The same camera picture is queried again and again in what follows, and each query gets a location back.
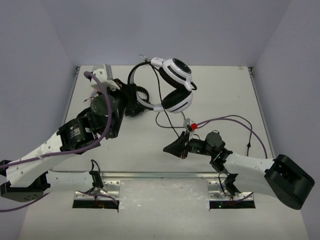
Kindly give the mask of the white and black headphones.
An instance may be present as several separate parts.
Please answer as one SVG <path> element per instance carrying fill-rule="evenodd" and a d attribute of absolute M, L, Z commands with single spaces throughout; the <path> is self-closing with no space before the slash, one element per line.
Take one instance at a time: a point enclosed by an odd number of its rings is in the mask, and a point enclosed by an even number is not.
<path fill-rule="evenodd" d="M 136 70 L 144 65 L 150 65 L 157 68 L 157 72 L 162 79 L 174 88 L 174 91 L 169 93 L 158 104 L 151 104 L 143 101 L 141 97 L 136 94 L 137 101 L 147 110 L 156 113 L 169 112 L 178 114 L 187 109 L 193 101 L 193 91 L 198 88 L 192 80 L 192 70 L 190 67 L 178 58 L 163 59 L 154 57 L 152 59 L 142 57 L 144 62 L 134 66 L 129 72 L 127 83 L 134 84 L 134 76 Z"/>

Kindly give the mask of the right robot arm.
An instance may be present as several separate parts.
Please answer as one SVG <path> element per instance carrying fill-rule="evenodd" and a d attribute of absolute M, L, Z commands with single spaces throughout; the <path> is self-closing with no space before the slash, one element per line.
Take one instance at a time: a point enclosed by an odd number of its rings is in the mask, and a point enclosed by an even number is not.
<path fill-rule="evenodd" d="M 277 198 L 287 207 L 300 210 L 315 180 L 290 157 L 255 158 L 237 154 L 225 147 L 218 132 L 210 132 L 204 140 L 190 138 L 187 131 L 163 148 L 163 152 L 181 159 L 188 154 L 210 157 L 209 164 L 226 174 L 225 189 L 232 196 L 243 192 Z"/>

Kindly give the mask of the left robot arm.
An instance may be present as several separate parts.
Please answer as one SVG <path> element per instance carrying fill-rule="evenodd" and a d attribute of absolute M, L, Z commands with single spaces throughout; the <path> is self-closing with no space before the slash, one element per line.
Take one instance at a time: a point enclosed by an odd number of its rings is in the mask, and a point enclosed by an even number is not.
<path fill-rule="evenodd" d="M 105 87 L 94 97 L 90 107 L 62 125 L 45 143 L 26 156 L 0 162 L 0 174 L 6 182 L 0 196 L 20 203 L 35 201 L 54 191 L 103 188 L 97 170 L 56 172 L 58 164 L 99 147 L 104 139 L 119 135 L 129 104 L 136 103 L 137 86 L 114 80 L 116 90 Z"/>

